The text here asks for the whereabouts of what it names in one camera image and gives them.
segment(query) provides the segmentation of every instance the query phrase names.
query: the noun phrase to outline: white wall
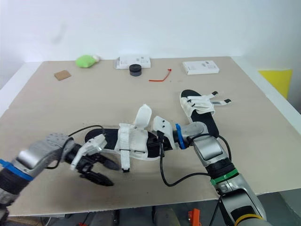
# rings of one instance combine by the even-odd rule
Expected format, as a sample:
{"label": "white wall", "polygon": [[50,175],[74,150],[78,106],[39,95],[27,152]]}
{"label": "white wall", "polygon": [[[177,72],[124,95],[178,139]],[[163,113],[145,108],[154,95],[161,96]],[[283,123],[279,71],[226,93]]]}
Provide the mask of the white wall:
{"label": "white wall", "polygon": [[[89,53],[105,59],[127,53],[152,58],[244,55],[258,68],[293,68],[289,100],[301,109],[300,0],[1,3],[1,52],[21,62],[74,60]],[[9,71],[3,67],[1,76]]]}

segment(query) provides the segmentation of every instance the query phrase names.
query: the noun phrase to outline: robotic hand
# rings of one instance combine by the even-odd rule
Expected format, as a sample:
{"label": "robotic hand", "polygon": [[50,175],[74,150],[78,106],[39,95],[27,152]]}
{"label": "robotic hand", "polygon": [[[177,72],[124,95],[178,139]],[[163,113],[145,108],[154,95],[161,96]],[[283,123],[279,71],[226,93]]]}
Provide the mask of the robotic hand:
{"label": "robotic hand", "polygon": [[103,186],[112,186],[113,182],[106,176],[92,171],[96,162],[102,163],[105,167],[112,170],[119,170],[112,160],[99,154],[103,143],[94,148],[89,145],[93,143],[93,139],[83,147],[76,144],[72,137],[60,133],[53,133],[44,140],[35,142],[29,146],[27,150],[23,150],[10,163],[0,160],[3,169],[0,171],[0,225],[2,225],[8,216],[7,206],[10,206],[19,196],[20,192],[38,176],[44,169],[55,169],[59,162],[66,161],[72,164],[76,156],[76,164],[73,165],[77,169],[82,178],[86,178],[96,184]]}

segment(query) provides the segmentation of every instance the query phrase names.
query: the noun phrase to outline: wooden board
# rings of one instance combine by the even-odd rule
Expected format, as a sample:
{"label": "wooden board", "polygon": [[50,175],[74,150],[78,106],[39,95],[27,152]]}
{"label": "wooden board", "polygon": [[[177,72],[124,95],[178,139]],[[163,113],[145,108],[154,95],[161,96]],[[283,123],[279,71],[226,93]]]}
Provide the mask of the wooden board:
{"label": "wooden board", "polygon": [[[214,60],[220,72],[186,75],[182,62],[192,60]],[[180,92],[217,90],[216,99],[230,98],[232,103],[217,106],[214,119],[231,146],[234,164],[251,188],[262,194],[301,187],[300,135],[230,57],[151,62],[152,68],[143,69],[140,77],[115,70],[111,60],[88,69],[78,68],[73,61],[44,62],[0,118],[1,158],[12,160],[51,132],[69,134],[92,124],[117,128],[120,122],[131,123],[142,104],[152,108],[152,119],[159,115],[184,125],[188,120],[179,103]],[[164,78],[168,68],[173,70],[165,82],[148,82]],[[54,73],[62,70],[72,76],[58,81]],[[78,134],[76,141],[82,143],[85,134]],[[10,212],[71,213],[217,198],[207,177],[193,177],[170,188],[162,182],[158,161],[133,159],[131,166],[127,174],[95,166],[115,182],[113,187],[79,178],[66,163],[56,170],[44,170],[22,191]],[[166,153],[164,168],[169,182],[188,173],[205,172],[191,148]]]}

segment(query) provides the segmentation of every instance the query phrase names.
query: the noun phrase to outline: blue clip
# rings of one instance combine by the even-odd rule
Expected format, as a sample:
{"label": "blue clip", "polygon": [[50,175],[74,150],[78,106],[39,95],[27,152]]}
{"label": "blue clip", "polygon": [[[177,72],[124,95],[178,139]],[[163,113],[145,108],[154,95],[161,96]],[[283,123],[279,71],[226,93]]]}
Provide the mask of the blue clip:
{"label": "blue clip", "polygon": [[180,142],[180,148],[181,149],[185,149],[185,145],[184,145],[184,140],[183,140],[183,136],[182,136],[182,132],[181,132],[181,127],[179,124],[175,125],[176,129],[177,129],[177,133],[178,133],[178,139]]}
{"label": "blue clip", "polygon": [[10,162],[8,161],[4,161],[3,159],[0,159],[0,164],[8,169],[9,171],[13,172],[14,174],[16,174],[17,176],[28,180],[28,181],[32,181],[34,178],[32,176],[29,176],[26,173],[23,173],[21,170],[17,169],[16,167],[14,167],[14,165],[12,165]]}

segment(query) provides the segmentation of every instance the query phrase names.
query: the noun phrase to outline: yellow ring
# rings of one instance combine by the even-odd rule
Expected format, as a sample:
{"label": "yellow ring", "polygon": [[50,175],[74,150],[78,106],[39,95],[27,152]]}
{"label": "yellow ring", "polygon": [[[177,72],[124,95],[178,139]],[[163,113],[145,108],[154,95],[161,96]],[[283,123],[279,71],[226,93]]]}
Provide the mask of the yellow ring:
{"label": "yellow ring", "polygon": [[263,220],[263,218],[261,216],[259,216],[259,215],[256,215],[256,214],[245,214],[245,215],[242,215],[241,217],[239,217],[235,221],[235,225],[234,226],[237,226],[242,220],[244,220],[246,218],[258,218],[258,219]]}

